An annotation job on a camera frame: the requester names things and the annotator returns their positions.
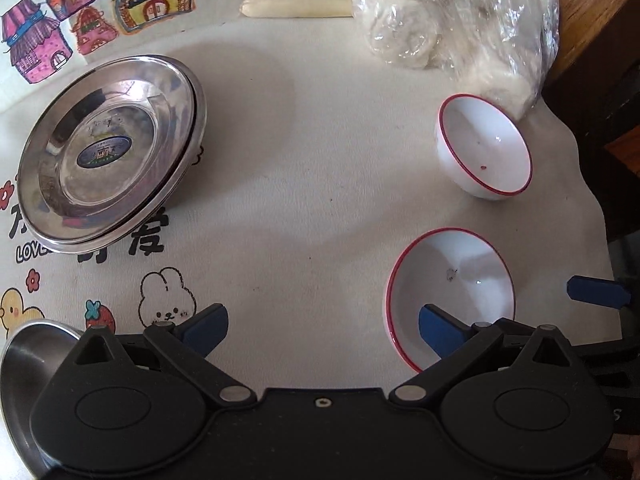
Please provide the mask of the white red-rimmed bowl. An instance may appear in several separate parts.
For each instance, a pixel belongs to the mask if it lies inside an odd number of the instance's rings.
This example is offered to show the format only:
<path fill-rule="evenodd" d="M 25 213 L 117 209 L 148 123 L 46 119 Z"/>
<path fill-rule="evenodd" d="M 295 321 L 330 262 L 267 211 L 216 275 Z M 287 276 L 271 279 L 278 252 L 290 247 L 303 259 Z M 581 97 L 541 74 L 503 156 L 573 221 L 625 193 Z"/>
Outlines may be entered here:
<path fill-rule="evenodd" d="M 506 200 L 532 182 L 533 159 L 521 131 L 480 96 L 458 93 L 444 99 L 434 135 L 440 168 L 474 197 Z"/>
<path fill-rule="evenodd" d="M 474 306 L 513 320 L 511 273 L 494 246 L 466 229 L 436 229 L 409 244 L 387 280 L 383 316 L 398 356 L 416 372 L 440 359 L 419 335 L 418 314 L 424 304 Z"/>

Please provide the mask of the large steel bowl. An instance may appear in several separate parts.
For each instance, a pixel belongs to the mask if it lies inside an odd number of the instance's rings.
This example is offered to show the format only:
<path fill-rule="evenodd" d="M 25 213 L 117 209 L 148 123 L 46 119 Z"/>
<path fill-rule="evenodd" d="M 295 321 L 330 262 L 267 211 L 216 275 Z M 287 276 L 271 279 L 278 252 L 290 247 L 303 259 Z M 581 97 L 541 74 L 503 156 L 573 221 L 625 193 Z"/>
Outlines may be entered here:
<path fill-rule="evenodd" d="M 35 478 L 51 469 L 35 444 L 29 416 L 40 394 L 82 336 L 50 320 L 29 321 L 8 339 L 1 355 L 1 413 L 21 461 Z"/>

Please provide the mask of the plastic bag of buns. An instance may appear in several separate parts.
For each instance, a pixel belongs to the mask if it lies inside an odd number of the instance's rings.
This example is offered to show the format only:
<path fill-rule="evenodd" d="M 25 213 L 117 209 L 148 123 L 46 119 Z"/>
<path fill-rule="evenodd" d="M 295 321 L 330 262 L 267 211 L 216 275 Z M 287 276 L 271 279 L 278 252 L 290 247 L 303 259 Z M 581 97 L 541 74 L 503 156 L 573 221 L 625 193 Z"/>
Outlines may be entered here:
<path fill-rule="evenodd" d="M 379 60 L 440 68 L 461 92 L 520 120 L 538 100 L 559 52 L 559 0 L 352 0 Z"/>

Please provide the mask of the cream rolling pin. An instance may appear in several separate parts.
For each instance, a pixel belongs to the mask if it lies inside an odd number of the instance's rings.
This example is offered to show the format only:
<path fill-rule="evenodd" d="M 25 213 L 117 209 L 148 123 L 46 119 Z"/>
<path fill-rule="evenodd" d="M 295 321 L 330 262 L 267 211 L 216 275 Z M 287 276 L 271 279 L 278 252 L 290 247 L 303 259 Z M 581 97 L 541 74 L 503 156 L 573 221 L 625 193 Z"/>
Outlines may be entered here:
<path fill-rule="evenodd" d="M 244 0 L 247 18 L 350 18 L 350 0 Z"/>

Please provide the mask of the coloured houses drawing paper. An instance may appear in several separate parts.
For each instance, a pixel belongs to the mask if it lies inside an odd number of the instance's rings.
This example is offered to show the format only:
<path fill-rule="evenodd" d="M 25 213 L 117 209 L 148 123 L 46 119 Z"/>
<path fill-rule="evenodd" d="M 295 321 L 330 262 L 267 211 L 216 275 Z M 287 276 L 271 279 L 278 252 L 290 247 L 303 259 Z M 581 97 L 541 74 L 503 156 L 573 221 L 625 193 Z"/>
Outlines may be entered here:
<path fill-rule="evenodd" d="M 236 18 L 243 0 L 1 0 L 1 107 L 129 49 Z"/>

